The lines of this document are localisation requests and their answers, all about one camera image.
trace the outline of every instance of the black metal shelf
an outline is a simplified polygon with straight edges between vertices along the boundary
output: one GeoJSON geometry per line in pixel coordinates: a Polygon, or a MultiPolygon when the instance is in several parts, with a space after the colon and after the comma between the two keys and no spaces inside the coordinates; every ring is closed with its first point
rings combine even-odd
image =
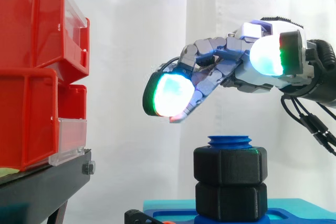
{"type": "Polygon", "coordinates": [[[59,166],[0,178],[0,224],[62,223],[67,200],[89,180],[91,150],[59,166]]]}

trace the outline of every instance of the glowing green light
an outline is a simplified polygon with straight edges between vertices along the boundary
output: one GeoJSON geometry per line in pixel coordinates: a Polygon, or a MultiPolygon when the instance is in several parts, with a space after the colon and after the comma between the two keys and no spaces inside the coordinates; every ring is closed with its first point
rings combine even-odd
{"type": "Polygon", "coordinates": [[[252,45],[250,62],[261,74],[280,76],[284,73],[280,57],[279,35],[270,35],[258,39],[252,45]]]}
{"type": "Polygon", "coordinates": [[[180,74],[165,73],[156,87],[153,103],[160,116],[180,114],[190,102],[195,88],[191,80],[180,74]]]}

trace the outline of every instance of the stacked black blocks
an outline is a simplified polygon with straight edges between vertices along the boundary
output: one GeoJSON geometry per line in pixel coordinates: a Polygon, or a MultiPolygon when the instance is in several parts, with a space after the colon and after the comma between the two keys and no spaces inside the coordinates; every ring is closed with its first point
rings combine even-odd
{"type": "Polygon", "coordinates": [[[196,211],[222,222],[257,221],[267,211],[267,152],[200,147],[194,151],[196,211]]]}

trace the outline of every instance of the blue bottle neck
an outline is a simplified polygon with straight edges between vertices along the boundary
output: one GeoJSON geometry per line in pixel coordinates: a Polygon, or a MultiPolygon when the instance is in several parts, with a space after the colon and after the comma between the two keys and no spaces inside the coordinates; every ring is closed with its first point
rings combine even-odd
{"type": "Polygon", "coordinates": [[[251,139],[248,136],[209,136],[208,144],[217,149],[249,149],[251,139]]]}

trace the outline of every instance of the blue platform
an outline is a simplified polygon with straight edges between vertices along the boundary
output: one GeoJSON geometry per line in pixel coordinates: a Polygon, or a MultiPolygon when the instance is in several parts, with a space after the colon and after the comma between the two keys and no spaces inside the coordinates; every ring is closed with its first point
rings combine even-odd
{"type": "MultiPolygon", "coordinates": [[[[143,211],[159,221],[176,224],[223,223],[198,216],[195,200],[148,200],[144,202],[143,211]]],[[[267,216],[255,223],[336,224],[336,214],[302,199],[269,199],[267,216]]]]}

